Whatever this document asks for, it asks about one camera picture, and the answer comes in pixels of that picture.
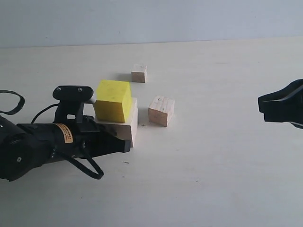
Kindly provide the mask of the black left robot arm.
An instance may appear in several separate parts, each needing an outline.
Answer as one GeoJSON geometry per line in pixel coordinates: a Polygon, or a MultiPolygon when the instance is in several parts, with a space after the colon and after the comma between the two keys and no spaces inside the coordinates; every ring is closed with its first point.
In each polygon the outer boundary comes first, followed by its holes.
{"type": "Polygon", "coordinates": [[[129,152],[131,142],[118,138],[91,116],[82,122],[13,124],[0,119],[0,177],[11,181],[44,164],[68,161],[93,179],[104,172],[94,161],[112,153],[129,152]]]}

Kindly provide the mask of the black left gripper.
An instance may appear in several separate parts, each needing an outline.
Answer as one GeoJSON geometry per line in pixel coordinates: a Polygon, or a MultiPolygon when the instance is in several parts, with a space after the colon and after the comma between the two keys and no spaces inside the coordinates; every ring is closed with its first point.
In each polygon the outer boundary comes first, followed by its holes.
{"type": "Polygon", "coordinates": [[[18,124],[24,133],[16,145],[16,164],[41,166],[76,158],[90,159],[113,153],[127,153],[131,141],[117,136],[114,129],[104,129],[95,122],[18,124]]]}

